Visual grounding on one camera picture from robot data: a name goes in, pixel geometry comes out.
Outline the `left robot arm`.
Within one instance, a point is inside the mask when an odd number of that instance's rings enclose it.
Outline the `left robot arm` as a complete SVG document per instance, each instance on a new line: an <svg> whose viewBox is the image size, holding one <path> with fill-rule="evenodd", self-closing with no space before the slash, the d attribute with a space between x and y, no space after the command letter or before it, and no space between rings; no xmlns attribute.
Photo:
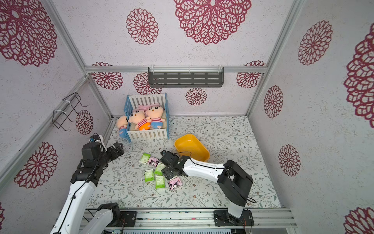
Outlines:
<svg viewBox="0 0 374 234"><path fill-rule="evenodd" d="M90 197L104 169L123 154L122 143L115 143L107 149L99 141L83 146L83 159L72 175L67 200L51 230L52 234L102 234L107 227L119 228L122 234L124 228L135 226L137 212L124 212L117 203L107 203L100 205L88 224L80 229Z"/></svg>

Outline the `green tissue pack bottom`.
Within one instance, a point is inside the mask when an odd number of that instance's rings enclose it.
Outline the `green tissue pack bottom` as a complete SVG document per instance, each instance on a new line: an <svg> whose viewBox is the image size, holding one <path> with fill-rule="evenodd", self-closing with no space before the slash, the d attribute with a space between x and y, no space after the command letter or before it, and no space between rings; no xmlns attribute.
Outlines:
<svg viewBox="0 0 374 234"><path fill-rule="evenodd" d="M163 175L157 175L154 177L155 181L155 188L157 190L159 189L165 189L165 177Z"/></svg>

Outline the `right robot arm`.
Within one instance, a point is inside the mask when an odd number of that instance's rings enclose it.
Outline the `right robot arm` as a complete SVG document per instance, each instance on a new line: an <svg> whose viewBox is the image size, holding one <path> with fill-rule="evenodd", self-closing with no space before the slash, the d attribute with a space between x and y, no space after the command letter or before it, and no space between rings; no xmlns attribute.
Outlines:
<svg viewBox="0 0 374 234"><path fill-rule="evenodd" d="M195 160L180 153L162 151L160 162L166 167L162 169L163 176L171 181L175 177L198 177L218 184L223 194L229 200L226 210L213 212L215 226L252 227L254 219L252 212L247 210L250 201L249 193L253 178L237 163L228 160L224 164L213 164Z"/></svg>

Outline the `pink kuromi tissue pack bottom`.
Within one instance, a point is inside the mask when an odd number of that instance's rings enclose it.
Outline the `pink kuromi tissue pack bottom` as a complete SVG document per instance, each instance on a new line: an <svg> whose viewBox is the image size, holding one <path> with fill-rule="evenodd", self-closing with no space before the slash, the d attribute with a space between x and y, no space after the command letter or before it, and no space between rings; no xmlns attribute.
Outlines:
<svg viewBox="0 0 374 234"><path fill-rule="evenodd" d="M177 176L177 177L169 180L168 181L168 186L169 186L169 189L171 191L181 187L182 186L182 181L181 181L180 177Z"/></svg>

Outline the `yellow plastic storage box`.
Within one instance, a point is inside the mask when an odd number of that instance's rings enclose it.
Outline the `yellow plastic storage box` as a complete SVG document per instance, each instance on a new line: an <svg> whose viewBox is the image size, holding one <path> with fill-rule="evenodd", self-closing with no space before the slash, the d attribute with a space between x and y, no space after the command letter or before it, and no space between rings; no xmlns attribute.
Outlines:
<svg viewBox="0 0 374 234"><path fill-rule="evenodd" d="M209 160L209 151L195 135L184 135L178 138L174 145L179 156L190 156L195 160L204 162Z"/></svg>

